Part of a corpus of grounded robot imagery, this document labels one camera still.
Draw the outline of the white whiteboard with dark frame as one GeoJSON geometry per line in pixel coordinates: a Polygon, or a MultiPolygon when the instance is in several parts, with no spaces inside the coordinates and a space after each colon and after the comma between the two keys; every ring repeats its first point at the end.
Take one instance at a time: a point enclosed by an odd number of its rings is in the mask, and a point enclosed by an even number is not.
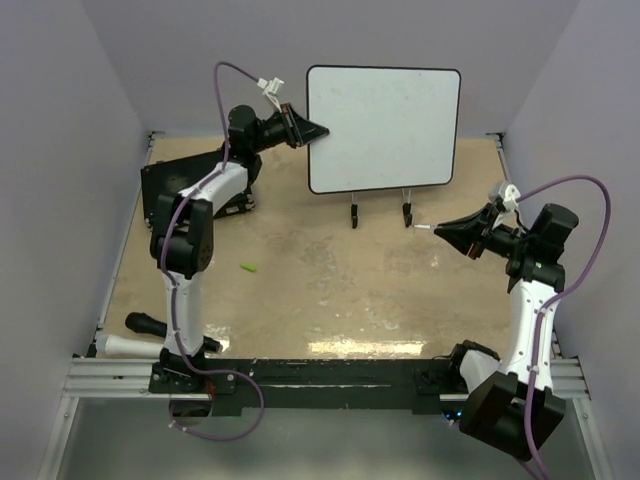
{"type": "Polygon", "coordinates": [[[456,69],[314,65],[310,121],[327,137],[308,148],[317,195],[448,184],[461,98],[456,69]]]}

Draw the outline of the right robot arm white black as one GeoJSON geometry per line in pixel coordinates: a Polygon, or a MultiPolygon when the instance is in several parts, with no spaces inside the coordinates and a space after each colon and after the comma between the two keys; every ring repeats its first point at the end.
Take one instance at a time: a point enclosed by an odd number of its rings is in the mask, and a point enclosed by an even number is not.
{"type": "Polygon", "coordinates": [[[480,211],[436,226],[434,233],[463,255],[489,251],[506,259],[511,330],[505,356],[465,341],[445,369],[448,386],[469,392],[459,429],[519,461],[532,459],[563,420],[566,402],[555,395],[550,369],[553,321],[565,286],[559,259],[578,226],[571,210],[547,204],[533,225],[504,225],[492,203],[480,211]]]}

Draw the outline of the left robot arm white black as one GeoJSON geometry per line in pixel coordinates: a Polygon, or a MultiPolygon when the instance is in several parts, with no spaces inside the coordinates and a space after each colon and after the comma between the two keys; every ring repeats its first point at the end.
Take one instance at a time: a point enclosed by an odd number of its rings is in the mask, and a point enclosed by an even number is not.
{"type": "Polygon", "coordinates": [[[328,127],[302,117],[289,103],[267,119],[258,118],[248,105],[236,106],[229,112],[212,171],[176,194],[158,197],[150,254],[162,273],[167,305],[167,331],[154,366],[158,378],[196,392],[209,375],[199,283],[213,258],[215,214],[255,182],[261,152],[280,144],[306,147],[329,133],[328,127]]]}

